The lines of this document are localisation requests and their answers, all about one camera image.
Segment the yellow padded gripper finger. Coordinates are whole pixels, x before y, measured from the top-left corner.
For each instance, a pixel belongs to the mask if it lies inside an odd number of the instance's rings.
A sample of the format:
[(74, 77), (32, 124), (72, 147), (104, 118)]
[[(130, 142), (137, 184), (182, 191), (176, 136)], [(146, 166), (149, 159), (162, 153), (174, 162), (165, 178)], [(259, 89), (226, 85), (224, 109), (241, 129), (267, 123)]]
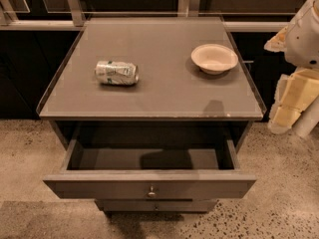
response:
[(270, 110), (267, 127), (272, 133), (283, 134), (292, 128), (300, 116), (300, 111), (274, 104)]

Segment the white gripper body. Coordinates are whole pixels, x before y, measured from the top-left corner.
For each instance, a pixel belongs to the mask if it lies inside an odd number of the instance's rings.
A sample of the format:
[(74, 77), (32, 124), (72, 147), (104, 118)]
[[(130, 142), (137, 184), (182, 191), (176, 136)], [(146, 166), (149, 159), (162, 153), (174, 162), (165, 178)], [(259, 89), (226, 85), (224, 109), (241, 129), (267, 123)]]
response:
[(319, 96), (319, 71), (298, 68), (290, 76), (282, 75), (275, 100), (278, 106), (304, 112)]

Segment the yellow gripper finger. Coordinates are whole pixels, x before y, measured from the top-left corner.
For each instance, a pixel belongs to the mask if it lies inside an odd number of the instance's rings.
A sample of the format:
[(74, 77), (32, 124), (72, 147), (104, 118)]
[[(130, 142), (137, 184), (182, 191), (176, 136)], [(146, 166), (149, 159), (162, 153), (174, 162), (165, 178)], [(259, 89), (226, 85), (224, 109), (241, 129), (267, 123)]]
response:
[(287, 26), (282, 28), (275, 36), (269, 39), (264, 45), (264, 49), (269, 52), (285, 52), (286, 51), (286, 33)]

